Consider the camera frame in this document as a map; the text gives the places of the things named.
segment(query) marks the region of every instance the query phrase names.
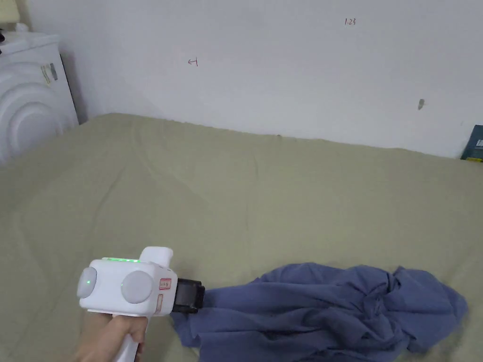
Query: book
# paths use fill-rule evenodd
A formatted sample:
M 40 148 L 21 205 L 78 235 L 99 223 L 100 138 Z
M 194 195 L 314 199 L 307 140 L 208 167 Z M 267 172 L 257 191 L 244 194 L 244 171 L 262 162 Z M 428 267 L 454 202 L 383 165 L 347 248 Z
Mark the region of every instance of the book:
M 483 125 L 476 125 L 473 128 L 461 159 L 483 162 Z

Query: green indicator lights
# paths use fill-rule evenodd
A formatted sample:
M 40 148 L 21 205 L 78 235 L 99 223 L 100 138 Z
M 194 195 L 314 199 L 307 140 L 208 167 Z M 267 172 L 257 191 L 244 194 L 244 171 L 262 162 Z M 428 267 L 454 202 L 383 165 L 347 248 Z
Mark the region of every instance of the green indicator lights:
M 140 263 L 140 260 L 135 259 L 122 259 L 122 258 L 102 258 L 103 260 L 109 260 L 111 262 L 131 262 L 131 263 Z

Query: device handle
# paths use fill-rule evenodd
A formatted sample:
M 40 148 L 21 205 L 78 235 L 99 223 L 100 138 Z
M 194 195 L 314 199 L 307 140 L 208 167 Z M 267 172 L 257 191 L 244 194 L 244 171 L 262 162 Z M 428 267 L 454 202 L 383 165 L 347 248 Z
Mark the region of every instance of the device handle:
M 119 353 L 116 358 L 114 358 L 114 362 L 134 362 L 136 351 L 138 350 L 138 344 L 139 343 L 132 340 L 130 334 L 126 335 Z

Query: crumpled blue fabric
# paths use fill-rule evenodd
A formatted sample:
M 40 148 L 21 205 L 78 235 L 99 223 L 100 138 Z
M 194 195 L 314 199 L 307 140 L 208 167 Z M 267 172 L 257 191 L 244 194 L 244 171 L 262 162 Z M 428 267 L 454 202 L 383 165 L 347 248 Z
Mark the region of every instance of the crumpled blue fabric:
M 422 270 L 287 265 L 208 290 L 198 314 L 172 313 L 202 362 L 393 361 L 447 337 L 468 306 Z

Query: white wall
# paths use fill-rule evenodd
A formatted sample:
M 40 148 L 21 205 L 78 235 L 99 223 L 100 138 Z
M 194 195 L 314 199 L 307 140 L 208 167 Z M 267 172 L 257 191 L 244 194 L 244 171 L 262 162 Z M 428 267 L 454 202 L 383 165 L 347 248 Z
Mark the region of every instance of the white wall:
M 33 28 L 64 38 L 81 119 L 128 112 L 449 157 L 481 123 L 480 0 L 29 1 Z

